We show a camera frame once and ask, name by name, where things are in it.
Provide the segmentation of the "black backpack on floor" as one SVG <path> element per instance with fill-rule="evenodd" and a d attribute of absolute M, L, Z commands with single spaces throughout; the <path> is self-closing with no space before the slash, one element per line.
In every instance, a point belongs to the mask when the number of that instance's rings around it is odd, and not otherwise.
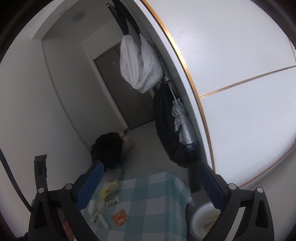
<path fill-rule="evenodd" d="M 110 132 L 101 135 L 95 144 L 91 146 L 91 158 L 93 162 L 100 161 L 104 165 L 104 171 L 115 169 L 121 165 L 123 139 L 119 133 Z"/>

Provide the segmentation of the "teal plaid tablecloth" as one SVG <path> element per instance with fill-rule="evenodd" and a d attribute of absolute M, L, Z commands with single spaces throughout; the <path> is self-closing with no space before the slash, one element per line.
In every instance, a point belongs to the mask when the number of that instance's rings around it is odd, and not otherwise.
<path fill-rule="evenodd" d="M 105 208 L 99 192 L 100 183 L 92 196 L 110 226 L 106 230 L 99 220 L 91 221 L 88 209 L 83 217 L 100 240 L 186 240 L 186 206 L 193 202 L 188 185 L 171 171 L 119 182 L 114 193 L 120 202 Z M 112 216 L 123 209 L 129 220 L 119 227 Z"/>

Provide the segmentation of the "white cream tube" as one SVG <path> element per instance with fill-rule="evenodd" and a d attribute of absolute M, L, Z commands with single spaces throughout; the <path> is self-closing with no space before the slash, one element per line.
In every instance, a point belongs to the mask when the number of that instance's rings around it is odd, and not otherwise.
<path fill-rule="evenodd" d="M 101 224 L 103 225 L 103 227 L 104 227 L 106 230 L 109 230 L 109 229 L 110 229 L 110 226 L 109 226 L 109 224 L 107 223 L 107 221 L 105 220 L 105 218 L 104 218 L 104 216 L 103 216 L 103 214 L 102 214 L 101 212 L 99 213 L 98 217 L 99 217 L 99 220 L 100 220 Z"/>

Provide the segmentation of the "yellow wrapper with drawing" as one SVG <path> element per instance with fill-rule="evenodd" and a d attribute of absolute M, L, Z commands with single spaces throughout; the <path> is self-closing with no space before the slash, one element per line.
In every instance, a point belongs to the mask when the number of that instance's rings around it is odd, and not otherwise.
<path fill-rule="evenodd" d="M 109 195 L 116 192 L 119 188 L 120 188 L 120 185 L 117 180 L 108 184 L 99 192 L 101 201 L 107 201 Z"/>

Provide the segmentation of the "white trash bin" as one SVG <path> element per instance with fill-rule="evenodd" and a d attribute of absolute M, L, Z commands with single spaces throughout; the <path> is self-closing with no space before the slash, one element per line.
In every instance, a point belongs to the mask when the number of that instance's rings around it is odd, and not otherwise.
<path fill-rule="evenodd" d="M 214 225 L 220 210 L 216 209 L 211 202 L 200 206 L 190 220 L 190 233 L 196 240 L 202 240 Z"/>

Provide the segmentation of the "grey entrance door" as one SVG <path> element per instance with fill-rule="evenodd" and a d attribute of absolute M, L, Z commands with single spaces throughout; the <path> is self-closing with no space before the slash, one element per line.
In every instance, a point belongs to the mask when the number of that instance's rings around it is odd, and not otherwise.
<path fill-rule="evenodd" d="M 151 94 L 139 93 L 121 76 L 120 44 L 98 56 L 94 63 L 129 129 L 154 120 Z"/>

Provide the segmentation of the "white hanging bag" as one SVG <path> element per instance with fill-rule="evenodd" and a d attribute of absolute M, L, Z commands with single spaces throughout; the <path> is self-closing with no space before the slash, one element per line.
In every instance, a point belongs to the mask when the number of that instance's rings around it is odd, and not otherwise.
<path fill-rule="evenodd" d="M 120 45 L 120 72 L 124 80 L 140 93 L 150 91 L 164 75 L 153 46 L 140 34 L 140 46 L 131 35 L 125 35 Z"/>

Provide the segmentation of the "grey plastic parcel bag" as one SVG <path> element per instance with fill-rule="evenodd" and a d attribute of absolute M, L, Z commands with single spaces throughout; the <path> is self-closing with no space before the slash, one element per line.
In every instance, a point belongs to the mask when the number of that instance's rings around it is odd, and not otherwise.
<path fill-rule="evenodd" d="M 123 178 L 123 171 L 121 168 L 106 171 L 101 180 L 102 183 L 121 181 Z"/>

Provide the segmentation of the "black hanging jacket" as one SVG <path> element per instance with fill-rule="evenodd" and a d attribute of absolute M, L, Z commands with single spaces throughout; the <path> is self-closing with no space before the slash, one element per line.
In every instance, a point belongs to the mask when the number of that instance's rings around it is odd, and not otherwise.
<path fill-rule="evenodd" d="M 171 161 L 182 168 L 187 168 L 191 161 L 187 160 L 184 145 L 175 133 L 175 118 L 172 115 L 173 94 L 169 86 L 161 83 L 153 99 L 154 121 L 157 135 Z"/>

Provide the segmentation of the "silver folded umbrella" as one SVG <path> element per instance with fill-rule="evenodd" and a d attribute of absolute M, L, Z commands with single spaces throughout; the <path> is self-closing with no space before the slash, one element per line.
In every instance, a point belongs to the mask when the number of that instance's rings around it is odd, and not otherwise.
<path fill-rule="evenodd" d="M 171 114 L 174 117 L 174 130 L 177 138 L 187 151 L 192 152 L 198 147 L 198 138 L 188 116 L 187 109 L 181 99 L 175 94 L 171 86 L 172 80 L 170 76 L 165 75 L 163 82 L 168 85 L 174 99 Z"/>

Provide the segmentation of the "green patterned wrapper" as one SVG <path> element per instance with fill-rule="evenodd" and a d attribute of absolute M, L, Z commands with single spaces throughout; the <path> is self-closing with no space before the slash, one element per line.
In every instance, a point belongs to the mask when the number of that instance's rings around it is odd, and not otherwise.
<path fill-rule="evenodd" d="M 114 197 L 113 199 L 110 199 L 106 202 L 105 207 L 113 206 L 114 204 L 117 204 L 120 202 L 119 196 Z"/>

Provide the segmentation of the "orange snack packet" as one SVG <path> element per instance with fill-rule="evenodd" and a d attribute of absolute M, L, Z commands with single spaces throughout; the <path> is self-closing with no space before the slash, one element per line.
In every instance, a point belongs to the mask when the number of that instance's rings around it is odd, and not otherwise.
<path fill-rule="evenodd" d="M 114 214 L 112 216 L 112 221 L 116 227 L 121 226 L 122 224 L 124 224 L 128 220 L 129 220 L 129 218 L 123 209 L 121 209 L 119 212 L 117 212 L 116 214 Z"/>

